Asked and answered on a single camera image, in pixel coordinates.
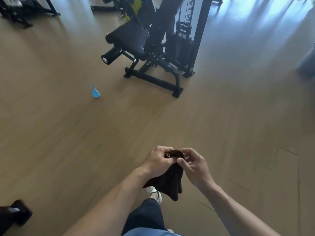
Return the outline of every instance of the weight bench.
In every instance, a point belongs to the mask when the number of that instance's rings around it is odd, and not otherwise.
[[[163,52],[166,43],[162,43],[162,41],[171,20],[175,18],[183,1],[163,0],[160,8],[155,12],[152,25],[148,28],[148,31],[141,27],[136,15],[127,13],[131,20],[106,35],[106,41],[113,44],[114,47],[101,56],[103,62],[111,64],[120,55],[124,55],[133,62],[129,68],[125,68],[125,78],[135,76],[146,80],[173,91],[173,96],[179,98],[183,92],[183,88],[180,87],[180,76]],[[135,70],[134,68],[139,60],[146,61],[146,63],[139,70]],[[176,84],[145,74],[151,66],[157,67],[158,65],[166,72],[174,75]]]

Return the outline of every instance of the padded roller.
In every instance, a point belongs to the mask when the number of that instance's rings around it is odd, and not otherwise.
[[[102,61],[105,64],[111,64],[114,60],[116,60],[119,56],[121,56],[121,49],[113,47],[109,51],[107,51],[104,55],[102,55]]]

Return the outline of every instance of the forearm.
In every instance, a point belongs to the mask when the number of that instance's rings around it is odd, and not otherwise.
[[[279,236],[277,232],[234,201],[216,184],[207,184],[203,194],[214,207],[231,236]]]
[[[64,236],[119,236],[137,194],[147,180],[148,174],[143,168],[135,169]]]

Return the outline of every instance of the white sneaker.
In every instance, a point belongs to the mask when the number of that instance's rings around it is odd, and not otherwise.
[[[158,193],[157,202],[158,202],[159,204],[162,203],[162,196],[161,196],[161,193],[160,193],[159,191],[157,191],[155,187],[153,187],[153,186],[148,186],[148,187],[146,188],[146,190],[147,190],[147,192],[148,192],[149,197],[150,197],[153,193]]]

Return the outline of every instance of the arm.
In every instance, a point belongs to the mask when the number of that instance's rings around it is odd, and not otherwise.
[[[201,155],[191,148],[181,151],[184,152],[185,160],[179,158],[177,162],[191,183],[209,200],[231,236],[280,236],[215,184]]]
[[[64,236],[120,236],[140,189],[149,179],[164,174],[176,162],[175,158],[164,158],[164,153],[172,150],[171,147],[154,148],[141,167],[106,194]]]

